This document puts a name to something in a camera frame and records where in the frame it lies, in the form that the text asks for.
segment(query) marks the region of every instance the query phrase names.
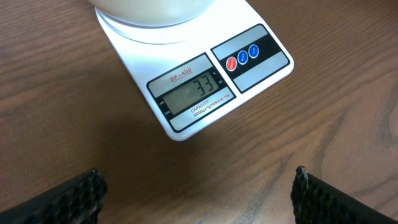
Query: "blue button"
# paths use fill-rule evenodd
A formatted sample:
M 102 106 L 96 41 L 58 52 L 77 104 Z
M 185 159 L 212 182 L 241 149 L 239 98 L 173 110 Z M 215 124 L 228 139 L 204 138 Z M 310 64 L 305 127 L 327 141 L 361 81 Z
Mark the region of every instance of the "blue button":
M 251 58 L 256 58 L 260 53 L 259 47 L 256 44 L 252 44 L 249 47 L 249 55 Z
M 247 53 L 245 50 L 241 50 L 241 51 L 238 53 L 238 62 L 239 62 L 241 65 L 244 65 L 245 63 L 248 62 L 248 60 L 249 60 L 248 53 Z

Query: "lcd display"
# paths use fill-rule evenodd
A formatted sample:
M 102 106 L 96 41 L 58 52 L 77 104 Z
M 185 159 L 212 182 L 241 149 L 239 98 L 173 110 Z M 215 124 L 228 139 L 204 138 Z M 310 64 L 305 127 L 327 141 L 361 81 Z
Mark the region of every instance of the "lcd display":
M 206 72 L 163 96 L 163 100 L 172 114 L 177 114 L 218 90 L 218 88 L 217 82 L 210 73 Z

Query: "wooden table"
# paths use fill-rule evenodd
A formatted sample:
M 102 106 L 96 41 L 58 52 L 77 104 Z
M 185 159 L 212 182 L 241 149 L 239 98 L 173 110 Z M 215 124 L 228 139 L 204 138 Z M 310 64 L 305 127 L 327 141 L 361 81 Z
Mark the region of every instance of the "wooden table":
M 97 167 L 100 223 L 293 223 L 305 165 L 398 219 L 398 1 L 249 2 L 294 71 L 174 142 L 92 5 L 0 1 L 0 211 Z

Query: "red button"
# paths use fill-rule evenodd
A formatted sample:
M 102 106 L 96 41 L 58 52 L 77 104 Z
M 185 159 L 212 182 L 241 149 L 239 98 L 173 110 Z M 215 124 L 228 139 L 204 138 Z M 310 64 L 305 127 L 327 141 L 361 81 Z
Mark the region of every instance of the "red button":
M 229 57 L 229 59 L 226 61 L 226 69 L 228 69 L 228 71 L 230 72 L 235 71 L 237 66 L 238 63 L 235 57 Z

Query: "digital kitchen scale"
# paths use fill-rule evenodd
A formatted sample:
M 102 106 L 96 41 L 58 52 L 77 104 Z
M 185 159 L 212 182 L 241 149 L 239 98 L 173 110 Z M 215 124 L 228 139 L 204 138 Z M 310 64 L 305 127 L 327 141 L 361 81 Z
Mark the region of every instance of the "digital kitchen scale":
M 99 23 L 170 138 L 183 141 L 287 76 L 293 58 L 245 0 L 174 26 Z

